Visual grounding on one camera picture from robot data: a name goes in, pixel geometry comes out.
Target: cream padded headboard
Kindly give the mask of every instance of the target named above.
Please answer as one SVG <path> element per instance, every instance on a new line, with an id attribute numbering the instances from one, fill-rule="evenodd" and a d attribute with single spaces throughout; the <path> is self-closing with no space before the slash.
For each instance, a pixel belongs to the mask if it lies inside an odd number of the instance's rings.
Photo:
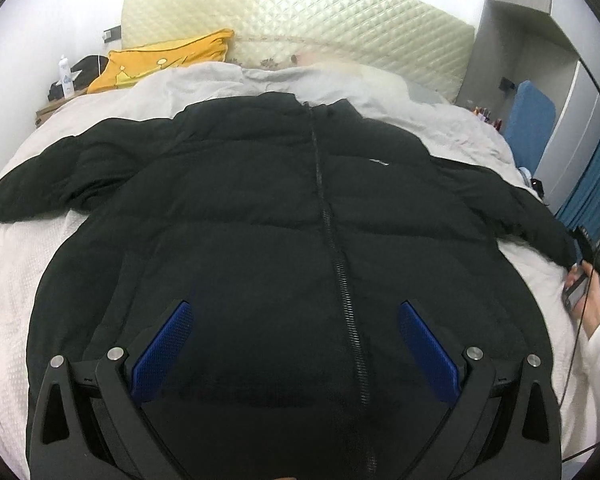
<path id="1" fill-rule="evenodd" d="M 419 0 L 125 0 L 122 46 L 232 28 L 227 60 L 289 66 L 315 53 L 389 70 L 453 101 L 474 44 L 471 25 Z"/>

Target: jacket pocket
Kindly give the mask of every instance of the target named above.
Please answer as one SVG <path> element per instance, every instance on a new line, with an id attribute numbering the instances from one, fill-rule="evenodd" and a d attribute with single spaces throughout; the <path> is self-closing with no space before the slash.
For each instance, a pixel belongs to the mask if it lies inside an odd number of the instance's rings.
<path id="1" fill-rule="evenodd" d="M 113 290 L 102 320 L 93 332 L 91 341 L 84 349 L 82 360 L 100 359 L 112 346 L 115 346 L 125 326 L 147 261 L 148 258 L 142 254 L 125 252 L 116 288 Z"/>

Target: metal pivot bolt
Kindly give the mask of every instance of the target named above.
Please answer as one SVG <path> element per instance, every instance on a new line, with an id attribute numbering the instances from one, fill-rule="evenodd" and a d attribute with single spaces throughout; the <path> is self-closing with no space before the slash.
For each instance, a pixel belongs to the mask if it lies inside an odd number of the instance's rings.
<path id="1" fill-rule="evenodd" d="M 110 361 L 117 361 L 125 354 L 125 351 L 119 346 L 114 346 L 111 350 L 107 352 L 107 358 Z"/>
<path id="2" fill-rule="evenodd" d="M 533 368 L 538 368 L 542 361 L 536 354 L 529 354 L 526 356 L 526 362 L 532 365 Z"/>
<path id="3" fill-rule="evenodd" d="M 59 368 L 62 366 L 62 363 L 64 363 L 64 357 L 62 357 L 61 355 L 52 357 L 50 361 L 52 368 Z"/>
<path id="4" fill-rule="evenodd" d="M 479 361 L 480 359 L 482 359 L 482 356 L 484 354 L 482 353 L 482 350 L 480 350 L 477 346 L 469 346 L 469 348 L 466 349 L 466 355 L 469 359 Z"/>

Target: jacket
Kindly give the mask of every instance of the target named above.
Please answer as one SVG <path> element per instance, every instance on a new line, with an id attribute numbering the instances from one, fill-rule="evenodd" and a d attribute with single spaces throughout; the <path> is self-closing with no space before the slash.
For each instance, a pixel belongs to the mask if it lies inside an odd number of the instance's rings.
<path id="1" fill-rule="evenodd" d="M 463 346 L 533 352 L 550 373 L 540 310 L 496 239 L 575 261 L 528 191 L 349 102 L 291 94 L 108 119 L 0 181 L 0 222 L 66 208 L 90 216 L 38 287 L 30 410 L 53 355 L 98 359 L 189 300 L 193 334 L 142 408 L 197 479 L 398 478 L 448 410 L 398 306 L 417 300 Z"/>

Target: zipper teeth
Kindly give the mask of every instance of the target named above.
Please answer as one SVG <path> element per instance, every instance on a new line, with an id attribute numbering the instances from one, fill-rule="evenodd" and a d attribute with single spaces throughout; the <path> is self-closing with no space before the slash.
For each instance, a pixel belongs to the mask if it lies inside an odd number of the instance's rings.
<path id="1" fill-rule="evenodd" d="M 349 344 L 353 352 L 353 361 L 354 366 L 356 368 L 356 377 L 358 378 L 358 385 L 360 387 L 360 401 L 362 407 L 366 409 L 370 403 L 368 371 L 366 370 L 365 358 L 362 353 L 362 343 L 360 342 L 360 334 L 358 333 L 358 327 L 356 326 L 356 317 L 353 312 L 353 302 L 351 301 L 349 282 L 347 281 L 347 273 L 342 258 L 340 256 L 340 251 L 338 250 L 333 235 L 331 213 L 327 208 L 326 200 L 324 199 L 324 188 L 322 186 L 322 170 L 320 169 L 320 155 L 318 154 L 318 140 L 314 129 L 314 111 L 311 107 L 308 106 L 307 103 L 305 103 L 304 106 L 307 107 L 309 110 L 311 140 L 314 146 L 315 157 L 315 180 L 318 186 L 318 196 L 320 197 L 320 204 L 322 207 L 322 221 L 326 230 L 327 243 L 329 244 L 331 251 L 333 251 L 333 253 L 336 255 L 334 257 L 333 265 L 336 270 L 338 287 L 340 289 L 340 297 L 342 298 L 345 323 L 347 325 L 347 335 L 349 336 Z M 365 466 L 369 477 L 373 477 L 376 472 L 377 462 L 376 456 L 368 442 L 366 443 Z"/>

